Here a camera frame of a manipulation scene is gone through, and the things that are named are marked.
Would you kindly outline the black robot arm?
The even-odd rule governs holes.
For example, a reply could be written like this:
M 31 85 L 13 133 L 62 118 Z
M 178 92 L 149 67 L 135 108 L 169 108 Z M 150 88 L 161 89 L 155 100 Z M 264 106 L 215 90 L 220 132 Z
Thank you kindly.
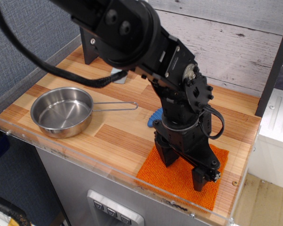
M 220 162 L 209 146 L 212 86 L 190 50 L 170 35 L 143 0 L 57 0 L 55 4 L 95 39 L 95 52 L 112 67 L 148 79 L 162 104 L 153 121 L 155 146 L 169 166 L 178 158 L 193 165 L 196 191 L 220 177 Z

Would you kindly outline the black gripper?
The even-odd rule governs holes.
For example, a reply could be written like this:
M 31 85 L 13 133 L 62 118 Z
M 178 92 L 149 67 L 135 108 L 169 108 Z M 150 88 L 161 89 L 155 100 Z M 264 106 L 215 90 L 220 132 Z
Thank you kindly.
M 211 114 L 201 114 L 194 125 L 183 130 L 171 130 L 165 126 L 166 119 L 155 120 L 155 146 L 161 161 L 169 167 L 179 157 L 194 166 L 192 169 L 195 191 L 202 191 L 208 182 L 216 182 L 221 173 L 220 162 L 209 145 Z

